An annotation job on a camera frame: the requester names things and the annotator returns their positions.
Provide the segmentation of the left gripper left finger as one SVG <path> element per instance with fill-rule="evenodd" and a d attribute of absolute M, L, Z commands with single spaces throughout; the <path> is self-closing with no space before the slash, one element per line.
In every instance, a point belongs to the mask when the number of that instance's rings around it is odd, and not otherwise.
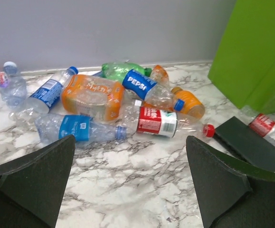
<path fill-rule="evenodd" d="M 0 228 L 54 228 L 75 153 L 75 138 L 0 165 Z"/>

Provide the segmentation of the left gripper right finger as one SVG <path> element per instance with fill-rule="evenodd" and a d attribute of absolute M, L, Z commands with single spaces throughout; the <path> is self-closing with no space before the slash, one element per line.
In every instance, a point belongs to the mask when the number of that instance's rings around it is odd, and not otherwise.
<path fill-rule="evenodd" d="M 194 136 L 186 151 L 205 228 L 275 228 L 275 173 Z"/>

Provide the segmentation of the crushed blue label bottle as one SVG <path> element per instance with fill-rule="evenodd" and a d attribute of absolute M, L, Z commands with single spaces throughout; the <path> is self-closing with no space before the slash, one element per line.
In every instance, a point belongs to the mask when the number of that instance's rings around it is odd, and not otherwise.
<path fill-rule="evenodd" d="M 100 123 L 85 115 L 42 114 L 34 121 L 40 141 L 53 143 L 68 135 L 84 144 L 124 140 L 127 129 L 121 126 Z"/>

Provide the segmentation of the nongfu red label bottle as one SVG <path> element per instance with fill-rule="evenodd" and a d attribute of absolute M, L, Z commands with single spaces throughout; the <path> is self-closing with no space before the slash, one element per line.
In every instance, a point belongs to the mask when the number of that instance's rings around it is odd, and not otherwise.
<path fill-rule="evenodd" d="M 122 125 L 130 133 L 148 133 L 168 138 L 191 135 L 201 139 L 212 138 L 215 134 L 213 125 L 203 124 L 195 117 L 141 104 L 141 101 L 134 100 L 123 109 Z"/>

